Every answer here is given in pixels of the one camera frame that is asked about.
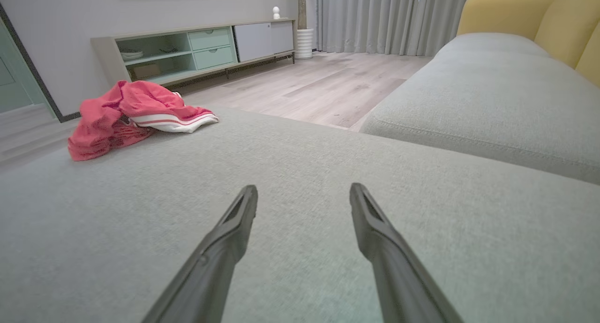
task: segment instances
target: cabinet top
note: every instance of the cabinet top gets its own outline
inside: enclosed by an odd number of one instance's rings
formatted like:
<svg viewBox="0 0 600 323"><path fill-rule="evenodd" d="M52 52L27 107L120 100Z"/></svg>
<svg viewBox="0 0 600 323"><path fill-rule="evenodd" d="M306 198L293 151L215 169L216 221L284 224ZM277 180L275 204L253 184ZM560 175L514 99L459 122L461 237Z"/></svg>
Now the cabinet top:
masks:
<svg viewBox="0 0 600 323"><path fill-rule="evenodd" d="M137 33L126 33L124 35L113 35L108 36L114 39L131 39L134 37L141 36L152 36L152 35L166 35L169 33L177 33L177 32L190 32L195 30L203 30L203 29L213 29L213 28L225 28L227 26L236 26L236 25L246 25L246 24L258 24L258 23L274 23L274 22L294 22L293 18L280 18L278 20L264 20L264 21L252 21L252 22L234 22L234 23L219 23L219 24L209 24L209 25L201 25L201 26L190 26L188 28L176 28L169 30L157 30L157 31L146 31L146 32L137 32Z"/></svg>

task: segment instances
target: white ribbed planter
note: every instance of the white ribbed planter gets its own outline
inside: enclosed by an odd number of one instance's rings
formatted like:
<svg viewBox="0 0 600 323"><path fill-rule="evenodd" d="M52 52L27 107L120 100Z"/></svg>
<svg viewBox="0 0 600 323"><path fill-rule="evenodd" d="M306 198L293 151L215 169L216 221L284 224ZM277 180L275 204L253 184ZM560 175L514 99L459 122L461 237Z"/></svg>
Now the white ribbed planter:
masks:
<svg viewBox="0 0 600 323"><path fill-rule="evenodd" d="M296 49L297 60L308 60L313 57L313 30L296 30L298 32L296 35L296 42L298 43Z"/></svg>

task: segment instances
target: brown box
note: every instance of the brown box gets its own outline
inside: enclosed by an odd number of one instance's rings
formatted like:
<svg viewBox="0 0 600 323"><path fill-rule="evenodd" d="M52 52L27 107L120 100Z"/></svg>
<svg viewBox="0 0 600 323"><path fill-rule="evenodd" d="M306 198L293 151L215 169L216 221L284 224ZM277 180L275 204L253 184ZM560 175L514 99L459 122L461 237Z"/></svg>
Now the brown box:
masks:
<svg viewBox="0 0 600 323"><path fill-rule="evenodd" d="M158 67L158 64L148 64L133 68L133 72L135 73L136 78L143 79L160 75L160 68Z"/></svg>

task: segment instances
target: potted plant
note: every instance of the potted plant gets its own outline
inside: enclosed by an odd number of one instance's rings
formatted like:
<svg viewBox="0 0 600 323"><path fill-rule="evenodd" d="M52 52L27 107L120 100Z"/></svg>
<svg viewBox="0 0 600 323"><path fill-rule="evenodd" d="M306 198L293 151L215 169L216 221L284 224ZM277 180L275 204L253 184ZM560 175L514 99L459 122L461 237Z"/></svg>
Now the potted plant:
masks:
<svg viewBox="0 0 600 323"><path fill-rule="evenodd" d="M306 0L298 0L298 30L296 32L296 59L313 57L313 29L306 27Z"/></svg>

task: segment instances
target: light wood flooring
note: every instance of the light wood flooring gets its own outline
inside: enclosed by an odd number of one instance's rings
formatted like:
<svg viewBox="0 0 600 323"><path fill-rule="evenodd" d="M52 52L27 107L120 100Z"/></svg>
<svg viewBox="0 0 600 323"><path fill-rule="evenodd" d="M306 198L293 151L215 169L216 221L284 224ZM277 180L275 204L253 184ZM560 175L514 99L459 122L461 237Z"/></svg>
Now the light wood flooring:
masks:
<svg viewBox="0 0 600 323"><path fill-rule="evenodd" d="M169 87L187 105L222 105L358 131L368 112L431 57L320 53ZM43 105L0 114L0 173L67 145L78 120L60 124Z"/></svg>
<svg viewBox="0 0 600 323"><path fill-rule="evenodd" d="M368 112L431 57L315 52L177 90L187 105L222 105L358 131Z"/></svg>

